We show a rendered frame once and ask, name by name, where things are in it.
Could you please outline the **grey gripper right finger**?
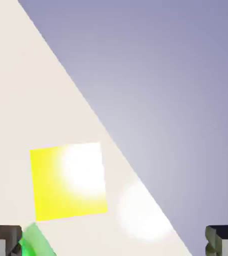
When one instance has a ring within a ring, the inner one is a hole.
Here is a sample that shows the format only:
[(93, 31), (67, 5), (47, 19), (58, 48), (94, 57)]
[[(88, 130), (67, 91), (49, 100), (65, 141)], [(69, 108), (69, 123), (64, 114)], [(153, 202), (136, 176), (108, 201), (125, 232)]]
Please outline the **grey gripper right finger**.
[(208, 225), (205, 237), (205, 256), (228, 256), (228, 225)]

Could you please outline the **small green cube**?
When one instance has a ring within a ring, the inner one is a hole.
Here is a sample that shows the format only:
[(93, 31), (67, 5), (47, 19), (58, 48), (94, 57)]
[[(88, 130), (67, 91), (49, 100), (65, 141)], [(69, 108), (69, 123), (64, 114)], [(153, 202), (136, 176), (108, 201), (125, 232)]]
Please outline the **small green cube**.
[(57, 256), (35, 222), (23, 230), (19, 244), (22, 256)]

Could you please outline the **large yellow box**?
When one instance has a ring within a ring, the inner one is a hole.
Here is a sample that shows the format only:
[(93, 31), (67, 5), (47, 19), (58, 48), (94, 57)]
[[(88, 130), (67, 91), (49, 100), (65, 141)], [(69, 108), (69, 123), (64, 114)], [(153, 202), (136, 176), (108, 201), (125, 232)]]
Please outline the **large yellow box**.
[(98, 142), (30, 150), (36, 221), (108, 211)]

